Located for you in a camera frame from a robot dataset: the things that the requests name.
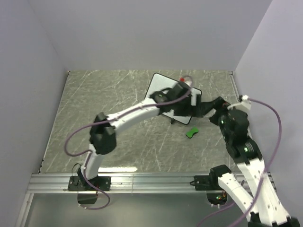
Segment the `white whiteboard black frame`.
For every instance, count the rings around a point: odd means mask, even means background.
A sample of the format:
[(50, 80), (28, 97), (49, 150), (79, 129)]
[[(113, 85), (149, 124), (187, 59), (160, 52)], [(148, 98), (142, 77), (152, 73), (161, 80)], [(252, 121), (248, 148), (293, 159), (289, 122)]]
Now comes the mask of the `white whiteboard black frame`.
[(188, 96), (191, 92), (191, 89), (194, 88), (193, 86), (190, 88), (190, 90), (185, 93), (182, 97), (171, 101), (171, 102), (165, 102), (166, 98), (164, 95), (167, 93), (168, 89), (173, 88), (173, 86), (180, 82), (179, 80), (171, 79), (167, 76), (161, 75), (159, 73), (155, 73), (151, 79), (151, 82), (148, 86), (147, 92), (145, 94), (146, 98), (153, 99), (156, 103), (160, 104), (158, 106), (160, 110), (160, 115), (164, 115), (166, 117), (169, 117), (170, 119), (176, 119), (177, 122), (188, 125), (192, 119), (192, 113), (196, 110), (198, 102), (201, 100), (201, 96), (196, 96), (197, 100), (194, 103), (194, 106), (192, 107), (191, 116), (175, 116), (173, 112), (164, 113), (163, 112), (163, 106), (164, 105), (170, 105), (176, 102), (179, 102), (180, 100), (184, 99), (186, 96)]

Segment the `green whiteboard eraser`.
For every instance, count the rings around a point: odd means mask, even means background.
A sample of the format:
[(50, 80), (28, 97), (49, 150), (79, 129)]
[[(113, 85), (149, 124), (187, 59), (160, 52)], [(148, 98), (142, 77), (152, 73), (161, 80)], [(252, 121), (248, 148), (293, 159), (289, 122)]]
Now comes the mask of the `green whiteboard eraser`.
[(186, 132), (186, 136), (191, 139), (198, 132), (199, 132), (199, 129), (197, 127), (193, 127), (188, 132)]

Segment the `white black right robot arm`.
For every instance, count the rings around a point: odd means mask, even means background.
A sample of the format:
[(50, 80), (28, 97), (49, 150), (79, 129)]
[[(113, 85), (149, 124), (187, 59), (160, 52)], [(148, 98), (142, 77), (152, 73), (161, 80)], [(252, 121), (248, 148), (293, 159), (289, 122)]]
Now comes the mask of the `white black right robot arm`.
[(215, 110), (210, 122), (217, 125), (225, 141), (226, 150), (241, 171), (250, 192), (235, 179), (227, 166), (217, 166), (210, 170), (209, 184), (214, 189), (223, 189), (242, 210), (243, 214), (230, 225), (237, 226), (244, 219), (249, 227), (298, 227), (299, 220), (291, 217), (282, 205), (269, 179), (267, 169), (272, 160), (265, 163), (257, 143), (249, 136), (248, 112), (251, 104), (267, 104), (240, 96), (239, 102), (227, 103), (222, 97), (211, 102), (198, 104), (198, 116), (205, 116)]

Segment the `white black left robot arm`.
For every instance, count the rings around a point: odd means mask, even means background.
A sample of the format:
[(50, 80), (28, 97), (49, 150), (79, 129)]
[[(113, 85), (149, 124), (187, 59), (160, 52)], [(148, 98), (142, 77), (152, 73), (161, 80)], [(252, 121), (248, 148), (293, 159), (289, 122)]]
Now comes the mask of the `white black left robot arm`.
[(99, 113), (89, 131), (90, 151), (84, 166), (77, 171), (80, 178), (79, 185), (84, 190), (94, 188), (103, 156), (116, 148), (116, 138), (123, 131), (162, 113), (190, 117), (190, 110), (197, 106), (197, 101), (201, 95), (201, 90), (190, 88), (185, 82), (177, 82), (173, 87), (155, 91), (140, 103), (118, 113), (109, 115), (105, 115), (103, 112)]

